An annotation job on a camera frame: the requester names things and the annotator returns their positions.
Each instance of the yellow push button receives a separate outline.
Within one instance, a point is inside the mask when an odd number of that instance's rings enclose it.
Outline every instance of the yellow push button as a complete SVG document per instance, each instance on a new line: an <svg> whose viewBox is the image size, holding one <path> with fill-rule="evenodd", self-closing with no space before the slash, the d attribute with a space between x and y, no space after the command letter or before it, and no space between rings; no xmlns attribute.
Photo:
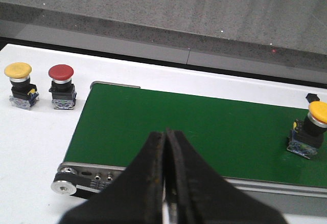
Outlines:
<svg viewBox="0 0 327 224"><path fill-rule="evenodd" d="M327 103L313 101L309 105L309 112L315 119L327 124Z"/></svg>
<svg viewBox="0 0 327 224"><path fill-rule="evenodd" d="M5 68L5 75L10 78L24 78L27 77L32 71L29 64L23 62L12 63Z"/></svg>

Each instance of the red mushroom button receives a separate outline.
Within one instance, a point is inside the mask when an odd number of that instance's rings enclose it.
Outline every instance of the red mushroom button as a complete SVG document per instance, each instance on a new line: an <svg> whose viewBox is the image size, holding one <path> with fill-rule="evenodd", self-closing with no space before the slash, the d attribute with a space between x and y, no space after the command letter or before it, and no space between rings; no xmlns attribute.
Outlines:
<svg viewBox="0 0 327 224"><path fill-rule="evenodd" d="M58 81L65 81L74 74L73 68L66 64L58 64L50 68L49 76Z"/></svg>

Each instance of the green conveyor belt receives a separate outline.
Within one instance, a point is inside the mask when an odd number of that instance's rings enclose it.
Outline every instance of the green conveyor belt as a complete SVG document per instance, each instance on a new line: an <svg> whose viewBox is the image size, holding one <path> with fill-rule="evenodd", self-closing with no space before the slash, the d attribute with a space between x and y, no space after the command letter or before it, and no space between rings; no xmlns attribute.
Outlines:
<svg viewBox="0 0 327 224"><path fill-rule="evenodd" d="M286 150L307 110L95 84L64 161L126 167L151 131L182 130L222 176L327 187L327 146L307 160Z"/></svg>

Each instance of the white table surface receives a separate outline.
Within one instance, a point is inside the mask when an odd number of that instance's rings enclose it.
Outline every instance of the white table surface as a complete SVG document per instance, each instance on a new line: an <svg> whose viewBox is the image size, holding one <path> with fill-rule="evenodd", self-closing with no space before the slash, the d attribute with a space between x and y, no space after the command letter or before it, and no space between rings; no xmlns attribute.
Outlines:
<svg viewBox="0 0 327 224"><path fill-rule="evenodd" d="M32 66L31 83L40 100L32 110L11 106L11 84L3 74L13 62ZM75 110L54 110L48 70L56 64L74 68ZM307 93L327 101L320 88L230 77L219 74L107 59L8 44L0 51L0 224L57 223L82 202L54 193L50 184L62 162L93 81L141 86L145 89L307 108ZM289 223L322 224L327 217L285 214Z"/></svg>

